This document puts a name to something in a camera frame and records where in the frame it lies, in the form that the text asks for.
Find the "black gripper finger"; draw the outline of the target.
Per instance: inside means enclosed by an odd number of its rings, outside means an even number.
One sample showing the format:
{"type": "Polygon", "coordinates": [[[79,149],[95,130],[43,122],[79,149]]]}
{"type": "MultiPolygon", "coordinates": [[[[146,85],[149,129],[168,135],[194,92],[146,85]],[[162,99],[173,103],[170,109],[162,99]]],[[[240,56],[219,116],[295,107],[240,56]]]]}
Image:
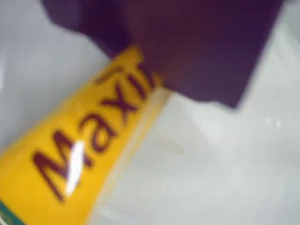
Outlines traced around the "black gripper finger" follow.
{"type": "Polygon", "coordinates": [[[179,93],[235,108],[281,0],[133,0],[130,28],[145,65],[179,93]]]}
{"type": "Polygon", "coordinates": [[[42,0],[50,21],[86,36],[109,58],[129,47],[141,49],[133,37],[127,9],[134,0],[42,0]]]}

